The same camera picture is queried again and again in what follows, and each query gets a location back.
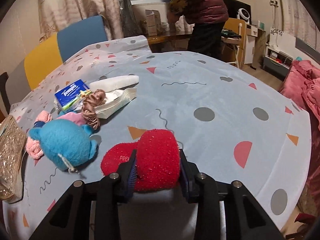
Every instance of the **tablecloth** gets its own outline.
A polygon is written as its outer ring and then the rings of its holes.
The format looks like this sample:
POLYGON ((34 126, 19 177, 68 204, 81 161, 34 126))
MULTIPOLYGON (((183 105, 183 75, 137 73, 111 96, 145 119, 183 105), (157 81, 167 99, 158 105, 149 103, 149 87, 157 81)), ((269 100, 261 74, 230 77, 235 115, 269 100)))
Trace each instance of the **tablecloth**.
MULTIPOLYGON (((115 144, 139 139, 145 130, 168 129, 188 161, 216 181, 240 180, 278 228, 306 181, 310 161, 309 114, 271 87, 224 62, 193 52, 153 54, 143 36, 92 44, 49 74, 11 114, 28 132, 53 107, 55 91, 120 75, 138 75, 137 98, 107 120, 93 138, 101 141, 84 181, 100 180, 100 163, 115 144)), ((58 170, 45 156, 28 157, 23 199, 4 203, 7 230, 28 239, 65 190, 79 179, 58 170)), ((123 239, 192 239, 195 204, 179 189, 137 194, 119 207, 123 239)))

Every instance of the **brown satin scrunchie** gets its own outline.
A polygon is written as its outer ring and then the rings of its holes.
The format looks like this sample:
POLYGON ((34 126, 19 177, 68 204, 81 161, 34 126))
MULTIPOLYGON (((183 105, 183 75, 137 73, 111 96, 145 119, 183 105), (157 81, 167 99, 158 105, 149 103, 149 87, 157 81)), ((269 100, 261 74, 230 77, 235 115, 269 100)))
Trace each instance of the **brown satin scrunchie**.
POLYGON ((105 98, 105 92, 101 89, 97 89, 95 92, 87 95, 82 102, 82 116, 86 120, 87 124, 94 130, 97 130, 100 127, 100 120, 97 118, 94 108, 102 105, 105 98))

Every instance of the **pink plush toy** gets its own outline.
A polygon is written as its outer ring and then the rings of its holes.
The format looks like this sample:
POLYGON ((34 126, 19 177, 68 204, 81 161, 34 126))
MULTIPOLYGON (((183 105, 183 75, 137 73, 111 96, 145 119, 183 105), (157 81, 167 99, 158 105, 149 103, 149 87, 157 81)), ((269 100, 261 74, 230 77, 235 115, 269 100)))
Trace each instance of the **pink plush toy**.
MULTIPOLYGON (((49 114, 47 111, 42 111, 37 116, 35 122, 37 121, 49 122, 51 120, 52 120, 51 114, 49 114)), ((35 160, 40 159, 40 157, 43 155, 43 151, 40 147, 40 142, 33 140, 30 137, 28 137, 27 139, 26 151, 35 160)))
POLYGON ((59 116, 57 119, 66 119, 66 120, 74 122, 75 124, 77 124, 79 126, 87 124, 85 119, 82 116, 82 113, 76 114, 74 112, 70 112, 70 113, 66 113, 62 116, 59 116))

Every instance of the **metal screw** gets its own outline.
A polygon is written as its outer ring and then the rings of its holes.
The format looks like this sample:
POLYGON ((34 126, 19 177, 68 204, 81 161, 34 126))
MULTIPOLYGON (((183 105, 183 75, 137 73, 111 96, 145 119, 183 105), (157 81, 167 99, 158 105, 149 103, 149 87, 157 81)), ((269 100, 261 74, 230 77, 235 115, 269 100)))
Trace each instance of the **metal screw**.
POLYGON ((73 186, 75 186, 75 187, 81 187, 81 185, 82 185, 82 181, 81 180, 77 180, 77 181, 75 181, 73 183, 73 186))
POLYGON ((111 173, 111 174, 109 175, 109 177, 110 177, 110 179, 117 179, 117 178, 119 178, 119 174, 116 173, 116 172, 113 172, 113 173, 111 173))
POLYGON ((233 186, 236 187, 236 188, 242 187, 242 183, 241 183, 240 181, 238 181, 238 180, 235 180, 232 184, 233 184, 233 186))
POLYGON ((199 179, 205 179, 207 177, 207 175, 205 173, 203 173, 203 172, 200 172, 200 173, 197 174, 197 177, 199 179))

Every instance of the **blue tissue pack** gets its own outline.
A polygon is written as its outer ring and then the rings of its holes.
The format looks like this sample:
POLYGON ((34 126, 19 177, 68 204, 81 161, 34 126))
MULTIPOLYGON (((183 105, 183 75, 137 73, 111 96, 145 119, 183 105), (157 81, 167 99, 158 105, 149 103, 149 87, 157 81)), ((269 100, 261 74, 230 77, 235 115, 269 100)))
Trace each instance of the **blue tissue pack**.
POLYGON ((87 85, 79 79, 55 93, 54 96, 61 105, 62 110, 68 113, 74 111, 79 106, 84 95, 90 93, 91 91, 87 85))

